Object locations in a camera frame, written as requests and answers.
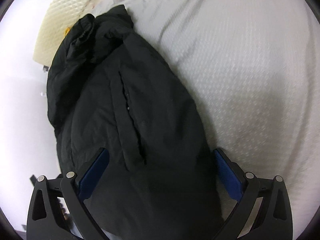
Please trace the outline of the black puffer jacket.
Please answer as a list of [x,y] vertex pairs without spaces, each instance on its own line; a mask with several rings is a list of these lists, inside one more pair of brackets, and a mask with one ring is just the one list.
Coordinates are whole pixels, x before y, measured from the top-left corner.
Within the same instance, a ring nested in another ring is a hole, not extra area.
[[105,148],[86,206],[122,239],[212,239],[223,224],[216,160],[196,104],[123,5],[78,20],[47,81],[61,171]]

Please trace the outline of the light grey bed duvet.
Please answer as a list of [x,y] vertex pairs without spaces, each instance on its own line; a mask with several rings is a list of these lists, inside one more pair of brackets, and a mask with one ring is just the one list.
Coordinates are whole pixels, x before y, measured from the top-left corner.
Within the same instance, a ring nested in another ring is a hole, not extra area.
[[135,30],[194,98],[210,147],[281,175],[299,237],[319,207],[319,22],[304,0],[95,0]]

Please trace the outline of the yellow cartoon pillow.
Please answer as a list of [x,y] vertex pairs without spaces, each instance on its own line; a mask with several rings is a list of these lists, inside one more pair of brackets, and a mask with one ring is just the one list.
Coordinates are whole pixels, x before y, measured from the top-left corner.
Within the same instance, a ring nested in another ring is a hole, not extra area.
[[70,30],[71,30],[71,27],[67,27],[65,29],[64,36],[67,36],[67,34],[70,32]]

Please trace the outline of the cream quilted headboard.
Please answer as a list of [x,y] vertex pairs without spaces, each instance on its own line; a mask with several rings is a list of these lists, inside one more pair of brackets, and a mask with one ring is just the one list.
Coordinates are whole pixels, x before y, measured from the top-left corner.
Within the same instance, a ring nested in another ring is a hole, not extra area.
[[65,29],[72,27],[80,18],[92,12],[101,1],[53,0],[37,36],[33,60],[50,67],[59,45],[65,38]]

